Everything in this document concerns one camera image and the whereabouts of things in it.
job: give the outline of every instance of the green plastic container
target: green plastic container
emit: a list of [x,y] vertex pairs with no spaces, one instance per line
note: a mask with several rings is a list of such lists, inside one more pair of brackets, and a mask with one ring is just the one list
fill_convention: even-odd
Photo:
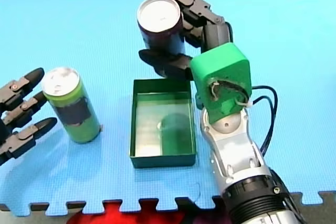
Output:
[[130,157],[135,168],[194,165],[190,82],[134,80]]

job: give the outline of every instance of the metal can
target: metal can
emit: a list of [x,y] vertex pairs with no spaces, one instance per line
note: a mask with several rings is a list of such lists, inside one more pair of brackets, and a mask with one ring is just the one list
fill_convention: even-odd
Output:
[[145,0],[139,6],[138,25],[147,49],[184,53],[183,16],[175,0]]
[[41,87],[73,141],[87,143],[99,135],[100,124],[77,71],[55,68],[45,74]]

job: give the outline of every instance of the robotic hand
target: robotic hand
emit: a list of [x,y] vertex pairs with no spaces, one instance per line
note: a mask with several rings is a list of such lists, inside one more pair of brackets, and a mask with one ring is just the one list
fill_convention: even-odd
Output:
[[18,81],[10,81],[0,88],[0,116],[7,111],[6,116],[0,120],[0,165],[31,149],[36,145],[35,140],[45,135],[57,123],[56,118],[47,118],[20,132],[12,132],[15,128],[24,127],[46,103],[42,92],[27,101],[23,100],[43,76],[43,69],[38,68]]
[[[233,44],[231,25],[203,0],[175,0],[183,13],[183,35],[201,55],[171,55],[151,49],[140,58],[166,78],[194,81],[201,100],[201,131],[209,143],[220,194],[233,224],[306,223],[280,177],[264,160],[277,110],[268,86],[251,86],[249,62]],[[252,89],[269,89],[249,102]],[[246,107],[262,99],[271,106],[271,128],[261,149],[248,134]]]

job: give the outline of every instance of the green can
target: green can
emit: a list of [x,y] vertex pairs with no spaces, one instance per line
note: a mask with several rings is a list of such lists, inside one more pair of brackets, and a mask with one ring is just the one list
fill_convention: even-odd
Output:
[[45,74],[41,86],[73,141],[87,143],[99,135],[99,121],[77,71],[55,68]]

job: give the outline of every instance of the can lid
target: can lid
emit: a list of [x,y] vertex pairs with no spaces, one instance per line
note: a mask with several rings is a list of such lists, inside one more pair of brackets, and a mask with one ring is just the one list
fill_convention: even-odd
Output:
[[180,7],[175,0],[145,0],[138,9],[140,26],[154,33],[174,27],[180,16]]
[[42,90],[55,97],[69,94],[79,83],[77,71],[71,68],[55,68],[45,74],[41,81]]

